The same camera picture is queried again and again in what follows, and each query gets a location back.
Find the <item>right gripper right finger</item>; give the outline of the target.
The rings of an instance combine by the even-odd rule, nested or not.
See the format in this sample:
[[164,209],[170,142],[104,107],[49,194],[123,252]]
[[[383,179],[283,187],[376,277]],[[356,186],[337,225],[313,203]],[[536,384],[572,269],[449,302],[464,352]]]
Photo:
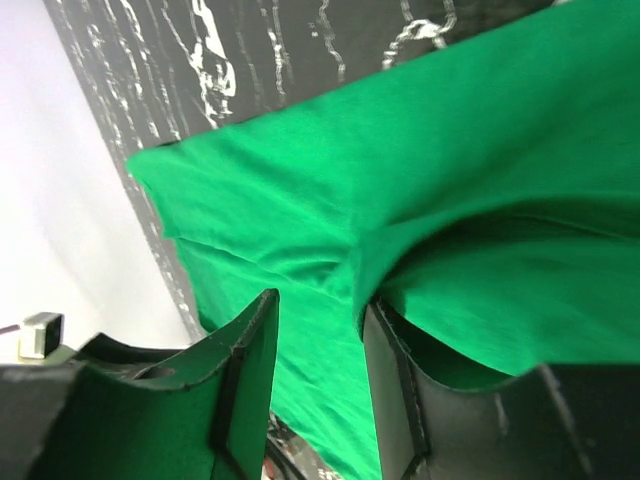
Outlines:
[[639,369],[542,365],[509,377],[382,300],[362,341],[386,479],[635,479]]

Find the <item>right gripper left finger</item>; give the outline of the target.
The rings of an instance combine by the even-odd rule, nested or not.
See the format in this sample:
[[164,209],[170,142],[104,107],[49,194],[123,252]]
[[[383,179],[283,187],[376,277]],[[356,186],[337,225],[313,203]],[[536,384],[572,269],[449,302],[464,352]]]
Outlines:
[[99,334],[1,368],[5,479],[257,479],[279,294],[183,350]]

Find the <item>green t shirt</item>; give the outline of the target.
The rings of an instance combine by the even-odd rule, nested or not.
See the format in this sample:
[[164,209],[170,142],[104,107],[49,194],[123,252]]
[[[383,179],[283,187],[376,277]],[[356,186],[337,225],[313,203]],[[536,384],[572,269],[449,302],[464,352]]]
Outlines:
[[276,414],[380,477],[380,294],[507,375],[639,359],[639,5],[569,1],[127,163],[207,330],[280,294]]

